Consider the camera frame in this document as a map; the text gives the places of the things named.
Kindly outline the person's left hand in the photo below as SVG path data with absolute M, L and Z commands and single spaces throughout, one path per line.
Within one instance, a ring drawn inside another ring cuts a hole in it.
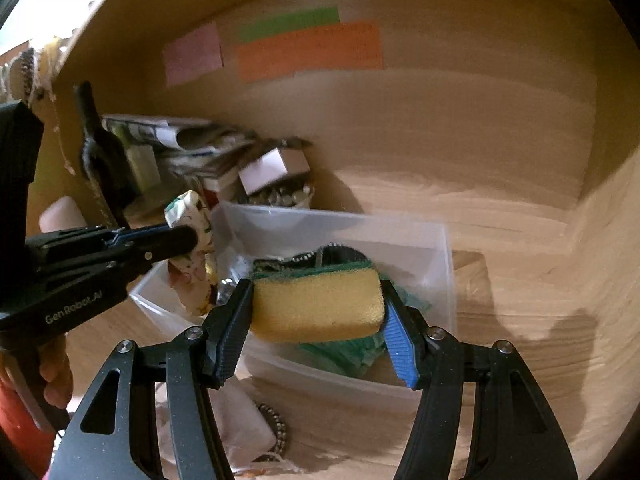
M 37 352 L 38 375 L 44 379 L 44 400 L 55 408 L 66 408 L 72 398 L 74 388 L 73 372 L 66 351 L 66 336 L 57 336 Z M 14 373 L 10 371 L 9 353 L 1 352 L 1 413 L 4 418 L 14 418 L 25 411 L 24 404 L 17 394 Z

